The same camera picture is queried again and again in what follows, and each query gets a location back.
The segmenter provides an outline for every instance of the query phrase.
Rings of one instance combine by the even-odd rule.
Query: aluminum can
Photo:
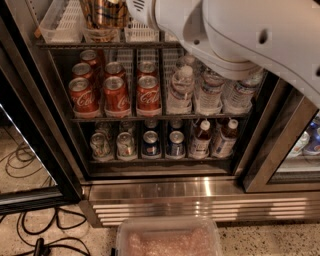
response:
[[[77,78],[77,77],[83,77],[87,78],[92,87],[93,91],[95,94],[95,97],[97,100],[100,99],[101,93],[100,93],[100,85],[97,81],[96,75],[93,72],[93,69],[88,63],[78,63],[72,67],[72,77]]]
[[[99,108],[93,88],[88,79],[74,78],[69,83],[69,94],[77,112],[93,112]]]
[[[98,28],[124,28],[128,22],[128,8],[124,0],[93,0],[94,21]]]
[[[157,77],[157,68],[152,61],[140,62],[137,68],[137,79],[139,80],[142,76],[154,76]]]
[[[81,62],[88,63],[94,70],[95,74],[97,72],[100,75],[102,64],[98,53],[95,50],[85,50],[80,53]]]
[[[127,87],[122,78],[113,76],[103,83],[106,108],[109,111],[120,112],[130,108],[130,100]]]
[[[174,131],[169,135],[168,155],[182,156],[185,154],[184,135],[182,132]]]
[[[119,156],[133,156],[135,154],[135,145],[133,137],[128,132],[122,132],[117,137],[117,147]]]
[[[183,120],[182,119],[172,119],[168,122],[168,136],[174,131],[182,132]]]
[[[108,122],[96,122],[95,132],[103,133],[106,136],[107,141],[113,140],[113,129],[110,123]]]
[[[120,132],[128,132],[135,138],[136,125],[133,121],[121,121],[119,125]]]
[[[94,133],[91,136],[90,146],[95,157],[105,157],[110,154],[110,145],[101,132]]]
[[[104,68],[104,77],[118,76],[126,81],[126,70],[120,62],[109,62]]]
[[[156,156],[160,154],[158,134],[154,131],[147,131],[143,134],[142,154]]]
[[[137,86],[137,107],[141,110],[160,108],[160,85],[153,76],[143,76]]]

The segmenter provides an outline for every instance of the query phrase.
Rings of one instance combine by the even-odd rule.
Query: coca-cola can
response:
[[[104,77],[118,76],[126,81],[126,70],[120,62],[109,62],[104,69]]]
[[[158,71],[156,65],[152,61],[142,61],[137,68],[138,80],[142,76],[154,76],[157,77]]]
[[[74,78],[69,83],[69,94],[77,112],[93,112],[99,108],[93,88],[88,79]]]
[[[107,78],[103,83],[103,91],[108,111],[120,112],[130,108],[128,90],[122,78],[117,76]]]
[[[77,78],[77,77],[83,77],[87,78],[94,90],[94,94],[96,96],[96,99],[100,99],[100,86],[99,83],[97,82],[96,75],[93,72],[92,67],[88,63],[78,63],[72,67],[72,77]]]
[[[101,72],[101,59],[95,50],[85,50],[80,53],[81,62],[88,63],[95,73]]]
[[[143,76],[137,86],[137,107],[141,110],[160,108],[160,85],[153,76]]]

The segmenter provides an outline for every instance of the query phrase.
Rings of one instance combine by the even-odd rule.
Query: can lid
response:
[[[183,140],[184,140],[184,135],[183,135],[182,132],[174,131],[174,132],[170,133],[169,138],[170,138],[170,141],[171,141],[172,143],[179,144],[179,143],[182,143],[182,142],[183,142]]]
[[[97,58],[97,53],[94,50],[85,50],[80,53],[80,58],[83,60],[94,60]]]
[[[143,134],[143,140],[147,143],[155,143],[158,140],[158,134],[154,131],[148,131]]]
[[[89,80],[83,77],[74,78],[69,83],[69,89],[74,92],[81,92],[89,86]]]
[[[230,121],[229,121],[229,123],[228,123],[228,127],[230,128],[230,129],[237,129],[237,127],[238,127],[238,121],[237,120],[235,120],[235,119],[230,119]]]
[[[88,74],[91,70],[91,66],[88,63],[78,63],[72,67],[72,73],[81,76]]]
[[[145,89],[151,89],[157,86],[158,80],[154,76],[143,76],[138,81],[139,86]]]
[[[204,131],[209,130],[210,128],[210,122],[208,120],[204,120],[201,122],[200,128]]]
[[[123,85],[123,79],[118,76],[111,76],[104,81],[103,87],[109,90],[118,90]]]
[[[180,74],[184,77],[190,77],[193,74],[193,69],[189,66],[183,66],[180,69]]]

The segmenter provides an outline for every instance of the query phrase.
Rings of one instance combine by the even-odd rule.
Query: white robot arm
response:
[[[134,19],[175,35],[220,75],[240,80],[261,66],[320,108],[316,0],[127,0],[127,5]]]

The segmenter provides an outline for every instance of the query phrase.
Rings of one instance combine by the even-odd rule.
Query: floor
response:
[[[16,152],[22,142],[13,126],[0,127],[1,193],[54,185],[27,149],[22,150],[28,153],[20,158],[27,157],[30,164],[22,164],[17,158],[9,160],[8,155]],[[78,206],[70,205],[59,208],[57,214],[52,208],[28,212],[24,219],[21,214],[0,216],[0,255],[33,255],[37,240],[43,238],[44,244],[60,245],[52,248],[50,255],[110,256],[116,247],[117,228],[94,229],[79,214]],[[218,223],[218,231],[224,256],[320,255],[320,221]],[[66,248],[67,245],[80,252]]]

